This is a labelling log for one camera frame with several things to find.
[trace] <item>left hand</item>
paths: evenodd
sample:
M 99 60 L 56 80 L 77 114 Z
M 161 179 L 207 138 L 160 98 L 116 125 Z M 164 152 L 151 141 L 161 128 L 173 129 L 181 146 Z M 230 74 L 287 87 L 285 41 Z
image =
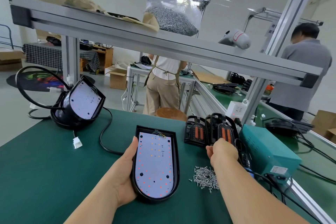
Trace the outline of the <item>left hand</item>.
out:
M 133 137 L 133 141 L 125 153 L 114 162 L 102 178 L 102 180 L 106 180 L 112 186 L 118 200 L 118 207 L 128 204 L 137 197 L 130 179 L 133 165 L 132 158 L 137 152 L 137 148 L 138 139 Z

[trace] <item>right hand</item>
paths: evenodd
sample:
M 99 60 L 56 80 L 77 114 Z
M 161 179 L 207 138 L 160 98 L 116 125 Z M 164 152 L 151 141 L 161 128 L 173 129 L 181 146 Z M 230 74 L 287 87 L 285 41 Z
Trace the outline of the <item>right hand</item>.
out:
M 218 158 L 230 158 L 235 161 L 238 159 L 238 151 L 236 147 L 225 141 L 223 138 L 216 141 L 213 146 L 206 146 L 205 148 L 212 166 L 214 166 L 214 163 Z

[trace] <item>beige trousers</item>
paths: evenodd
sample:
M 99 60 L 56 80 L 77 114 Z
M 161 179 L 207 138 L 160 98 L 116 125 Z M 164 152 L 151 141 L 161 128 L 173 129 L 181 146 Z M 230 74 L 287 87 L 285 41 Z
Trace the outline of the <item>beige trousers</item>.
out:
M 151 72 L 147 81 L 143 114 L 155 116 L 160 107 L 179 109 L 180 95 L 176 80 L 161 79 Z

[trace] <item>plastic wrap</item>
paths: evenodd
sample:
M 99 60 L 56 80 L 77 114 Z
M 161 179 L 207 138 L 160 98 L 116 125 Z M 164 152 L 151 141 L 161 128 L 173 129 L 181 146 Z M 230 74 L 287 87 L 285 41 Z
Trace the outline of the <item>plastic wrap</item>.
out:
M 201 11 L 193 0 L 150 0 L 145 12 L 155 16 L 162 30 L 193 36 L 201 27 Z

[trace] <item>white shirt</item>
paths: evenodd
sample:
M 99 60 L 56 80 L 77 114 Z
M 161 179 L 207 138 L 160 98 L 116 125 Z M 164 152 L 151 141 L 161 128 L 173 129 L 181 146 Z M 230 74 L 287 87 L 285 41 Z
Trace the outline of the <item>white shirt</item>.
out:
M 170 73 L 165 73 L 161 69 L 154 68 L 153 69 L 153 74 L 156 75 L 157 77 L 164 79 L 164 80 L 175 80 L 175 74 L 179 70 L 181 61 L 175 60 L 175 59 L 169 59 L 165 57 L 159 57 L 157 60 L 156 66 L 168 71 Z

